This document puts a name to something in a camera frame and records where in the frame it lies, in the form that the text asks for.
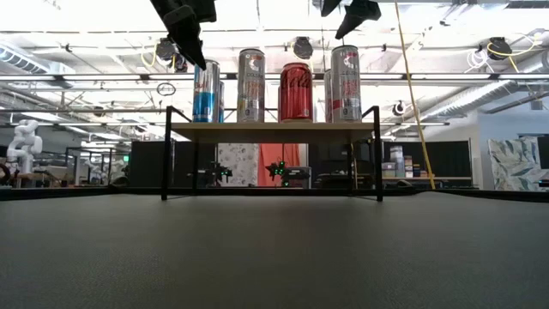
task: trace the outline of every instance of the shelf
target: shelf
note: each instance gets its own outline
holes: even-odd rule
[[[172,130],[193,142],[354,142],[370,138],[374,124],[172,124]]]

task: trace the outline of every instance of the aluminum can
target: aluminum can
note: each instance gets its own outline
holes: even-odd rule
[[[217,112],[216,100],[220,91],[220,64],[206,60],[206,69],[195,66],[195,98],[192,105],[192,121],[213,123]]]
[[[220,89],[215,96],[214,122],[222,124],[225,111],[225,83],[220,82]]]
[[[312,122],[312,74],[307,64],[286,64],[281,74],[279,122]]]
[[[335,123],[362,122],[356,46],[343,45],[332,51],[332,104]]]
[[[334,122],[333,119],[333,107],[332,107],[332,70],[327,70],[324,72],[324,113],[326,123],[331,124]]]
[[[265,122],[265,54],[257,49],[238,56],[237,122]]]

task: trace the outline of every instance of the shelving unit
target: shelving unit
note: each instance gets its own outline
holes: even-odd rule
[[[383,181],[382,181],[382,144],[381,144],[381,129],[379,119],[379,107],[373,106],[368,111],[362,114],[362,117],[373,113],[374,123],[358,123],[358,124],[307,124],[307,123],[263,123],[263,124],[247,124],[247,123],[227,123],[227,124],[204,124],[204,123],[188,123],[188,124],[173,124],[172,114],[177,113],[184,116],[180,111],[172,106],[166,109],[166,134],[164,139],[164,159],[163,159],[163,176],[161,187],[161,198],[163,201],[167,199],[169,179],[172,168],[172,132],[188,138],[192,142],[198,144],[201,142],[219,143],[219,142],[241,142],[241,143],[347,143],[347,170],[352,171],[352,151],[351,142],[361,138],[371,137],[374,133],[374,160],[375,160],[375,184],[376,196],[378,201],[383,200]],[[195,151],[193,158],[193,180],[192,194],[198,195],[209,190],[197,189],[197,174],[198,174],[198,147],[194,147]],[[353,175],[348,176],[348,190],[342,190],[339,195],[348,196],[353,194]],[[230,189],[232,193],[241,193],[243,195],[254,191],[257,194],[257,189],[239,188]],[[323,195],[321,189],[312,190],[312,195]],[[293,190],[275,190],[265,191],[265,195],[293,195]]]

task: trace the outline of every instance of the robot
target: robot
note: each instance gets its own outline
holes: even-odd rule
[[[10,173],[31,173],[33,171],[34,155],[42,152],[42,138],[35,135],[38,128],[36,120],[22,120],[15,127],[14,140],[8,146],[8,168]],[[19,168],[19,159],[21,159],[21,168]]]

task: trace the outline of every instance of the fluorescent light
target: fluorescent light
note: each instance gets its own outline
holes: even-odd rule
[[[488,79],[490,74],[412,74],[412,79]]]
[[[360,74],[360,79],[402,79],[402,74]]]
[[[133,125],[146,125],[144,123],[107,123],[107,126],[133,126]]]
[[[189,80],[195,79],[192,74],[152,74],[148,76],[152,80]]]
[[[101,123],[66,123],[66,124],[59,124],[63,126],[100,126],[103,125]]]
[[[47,121],[64,120],[63,118],[52,115],[48,112],[22,112],[21,115],[25,115],[25,116],[36,118],[36,119],[47,120]]]
[[[502,74],[499,79],[549,79],[549,74]]]
[[[0,81],[55,81],[54,76],[41,76],[41,75],[13,75],[13,76],[0,76]]]
[[[124,139],[124,138],[121,137],[120,135],[112,134],[112,133],[94,133],[94,135],[95,135],[95,136],[99,136],[99,137],[101,137],[101,138],[112,139],[112,140]]]
[[[134,81],[141,77],[136,74],[128,75],[66,75],[63,76],[66,81]]]
[[[418,124],[416,124],[416,123],[403,123],[403,124],[406,124],[406,125],[416,125],[416,126],[418,125]],[[434,126],[434,125],[446,125],[446,123],[427,123],[427,122],[425,122],[425,123],[420,122],[420,124],[421,124],[421,125],[425,125],[425,126],[427,126],[427,125],[433,125],[433,126]]]
[[[19,123],[11,123],[11,125],[17,126]],[[48,123],[38,123],[38,126],[52,126],[53,124]]]
[[[71,126],[67,126],[67,129],[69,130],[72,130],[76,133],[82,133],[82,134],[89,134],[88,131],[85,131],[85,130],[82,130],[82,129],[78,129],[78,128],[75,128],[75,127],[71,127]]]

